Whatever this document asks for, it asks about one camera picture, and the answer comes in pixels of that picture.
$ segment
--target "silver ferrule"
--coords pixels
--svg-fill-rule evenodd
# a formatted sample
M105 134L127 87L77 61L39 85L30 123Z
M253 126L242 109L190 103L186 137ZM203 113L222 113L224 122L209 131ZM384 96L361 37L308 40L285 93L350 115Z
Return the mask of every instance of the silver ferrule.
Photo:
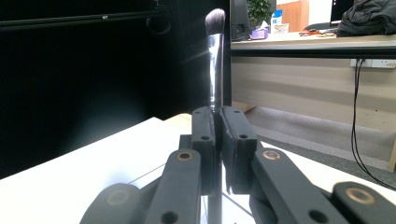
M223 44L224 35L216 34L207 37L207 48L210 54L210 108L217 113L223 106Z

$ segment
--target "potted plant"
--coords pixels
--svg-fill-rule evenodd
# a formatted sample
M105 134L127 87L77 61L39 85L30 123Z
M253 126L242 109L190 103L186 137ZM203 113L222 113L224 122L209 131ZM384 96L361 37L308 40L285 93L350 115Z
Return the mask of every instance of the potted plant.
M269 21L275 9L268 0L247 0L247 12L249 26L255 28L262 24L262 21Z

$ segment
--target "power outlet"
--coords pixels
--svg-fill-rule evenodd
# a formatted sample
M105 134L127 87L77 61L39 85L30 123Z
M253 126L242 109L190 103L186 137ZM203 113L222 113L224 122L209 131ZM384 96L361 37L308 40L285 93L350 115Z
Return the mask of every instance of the power outlet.
M376 59L373 60L372 67L376 68L395 68L396 60Z
M366 59L364 62L361 64L361 67L372 67L373 60L372 59ZM356 59L350 60L350 66L355 67L356 66Z

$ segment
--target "tissue box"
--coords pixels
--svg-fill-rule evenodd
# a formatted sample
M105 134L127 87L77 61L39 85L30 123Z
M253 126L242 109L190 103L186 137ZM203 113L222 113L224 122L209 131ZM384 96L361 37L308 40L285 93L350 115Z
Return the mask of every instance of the tissue box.
M260 28L251 32L251 39L265 39L268 37L268 29Z

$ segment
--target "black jacket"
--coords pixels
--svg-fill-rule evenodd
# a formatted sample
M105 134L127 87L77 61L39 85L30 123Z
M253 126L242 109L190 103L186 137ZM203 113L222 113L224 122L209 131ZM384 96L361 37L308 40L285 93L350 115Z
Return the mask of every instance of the black jacket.
M366 0L344 13L337 36L396 34L396 0Z

